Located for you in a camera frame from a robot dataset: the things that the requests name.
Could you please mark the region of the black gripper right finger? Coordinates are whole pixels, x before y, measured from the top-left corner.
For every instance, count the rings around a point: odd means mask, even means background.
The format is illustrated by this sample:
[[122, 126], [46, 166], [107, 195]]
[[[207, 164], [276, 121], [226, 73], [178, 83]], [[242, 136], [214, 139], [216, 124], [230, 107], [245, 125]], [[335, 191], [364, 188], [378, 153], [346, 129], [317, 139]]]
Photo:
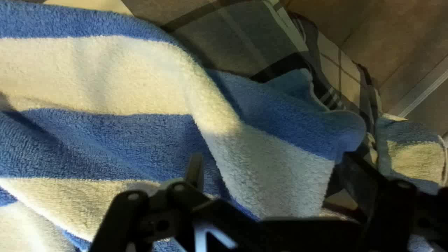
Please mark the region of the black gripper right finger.
[[364, 252], [408, 252], [417, 189], [388, 180], [354, 153], [335, 167], [336, 184], [356, 202]]

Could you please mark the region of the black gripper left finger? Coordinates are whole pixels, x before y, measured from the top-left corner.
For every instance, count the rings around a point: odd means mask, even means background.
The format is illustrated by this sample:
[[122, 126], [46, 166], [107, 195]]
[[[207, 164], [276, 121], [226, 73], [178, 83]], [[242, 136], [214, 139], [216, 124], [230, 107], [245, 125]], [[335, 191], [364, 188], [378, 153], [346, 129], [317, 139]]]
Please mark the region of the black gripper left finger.
[[193, 154], [181, 181], [154, 195], [143, 189], [116, 195], [88, 252], [153, 252], [157, 241], [168, 238], [188, 252], [199, 252], [186, 203], [203, 198], [203, 187], [203, 157]]

